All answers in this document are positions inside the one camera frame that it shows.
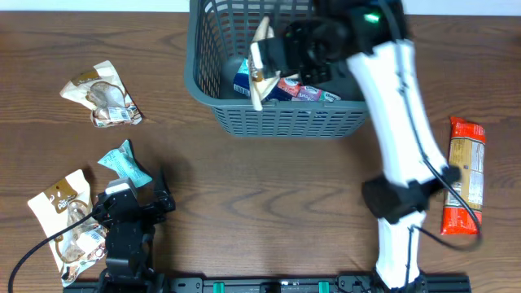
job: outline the teal wrapper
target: teal wrapper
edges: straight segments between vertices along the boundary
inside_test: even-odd
[[[152,181],[152,178],[141,171],[136,164],[129,140],[125,140],[119,148],[109,151],[98,164],[116,171],[120,178],[130,178],[136,188]]]

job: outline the white wall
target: white wall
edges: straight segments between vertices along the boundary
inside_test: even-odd
[[[0,11],[187,12],[189,0],[0,0]],[[404,0],[414,15],[521,15],[521,0]]]

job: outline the printed label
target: printed label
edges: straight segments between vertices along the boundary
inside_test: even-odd
[[[286,82],[286,84],[289,85],[289,86],[296,86],[296,85],[299,84],[298,81],[292,80],[292,79],[290,79],[290,78],[284,78],[283,80],[284,80],[284,81]]]
[[[328,93],[326,91],[322,92],[322,98],[324,101],[327,101],[327,102],[339,101],[341,99],[336,94]]]
[[[110,117],[111,122],[121,122],[121,121],[130,121],[129,113],[127,109],[117,108],[117,107],[109,107],[107,108],[108,115]]]
[[[68,183],[67,179],[62,179],[44,191],[49,203],[55,207],[56,213],[64,212],[68,202],[75,199],[78,193]]]
[[[307,90],[310,94],[318,94],[318,89],[312,86],[305,86],[304,89]]]
[[[485,145],[479,142],[472,142],[472,170],[483,172],[484,154]]]
[[[105,242],[105,238],[98,234],[96,231],[91,230],[82,233],[76,241],[76,244],[82,251],[89,254],[96,248],[98,248],[99,245],[103,242]]]
[[[453,188],[458,193],[458,195],[462,195],[462,186],[461,182],[454,182]],[[447,202],[445,203],[448,206],[453,207],[461,207],[461,204],[458,202],[455,196],[451,195],[450,192],[447,191]]]
[[[245,94],[245,95],[247,95],[248,97],[250,96],[250,90],[247,90],[247,89],[243,88],[242,86],[234,85],[234,90],[235,90],[236,92],[241,93],[241,94]]]
[[[471,171],[469,202],[483,205],[483,174]]]

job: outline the green indicator light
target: green indicator light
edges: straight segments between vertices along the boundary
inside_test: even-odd
[[[319,282],[318,293],[329,293],[329,282]]]
[[[213,293],[225,293],[225,283],[213,283]]]
[[[380,17],[382,17],[378,13],[369,13],[364,15],[364,19],[372,24],[377,24],[380,21]]]

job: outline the pasta package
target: pasta package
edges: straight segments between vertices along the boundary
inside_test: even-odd
[[[462,170],[460,181],[453,188],[471,207],[472,212],[482,219],[484,187],[485,130],[483,126],[451,117],[449,163]],[[448,190],[445,191],[443,224],[441,234],[478,234],[471,215]]]
[[[81,170],[66,176],[28,201],[47,237],[69,227],[92,212],[90,186]],[[92,217],[49,242],[61,275],[68,286],[106,253],[107,231]]]

